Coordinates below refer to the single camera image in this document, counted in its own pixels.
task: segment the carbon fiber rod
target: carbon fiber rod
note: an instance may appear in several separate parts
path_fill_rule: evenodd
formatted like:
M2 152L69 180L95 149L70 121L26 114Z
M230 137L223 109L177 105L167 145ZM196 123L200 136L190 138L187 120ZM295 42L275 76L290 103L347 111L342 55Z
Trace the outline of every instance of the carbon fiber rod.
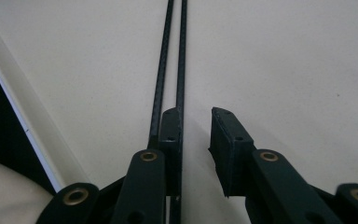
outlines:
M167 67L168 46L170 43L170 30L172 20L173 0L168 1L165 18L164 33L162 35L161 53L159 55L156 90L153 101L152 119L150 122L149 142L147 148L157 148L159 121L161 118L162 96L164 93L165 70Z
M179 110L180 129L182 134L179 139L180 143L180 169L182 170L183 158L183 127L185 112L185 72L186 72L186 27L187 27L187 0L182 0L182 12L180 23L180 42L179 42L179 61L178 61L178 77L176 86L176 108ZM179 175L179 183L182 186L182 174ZM170 224L181 223L181 204L182 204L182 188L179 188L179 195L171 197L170 205Z

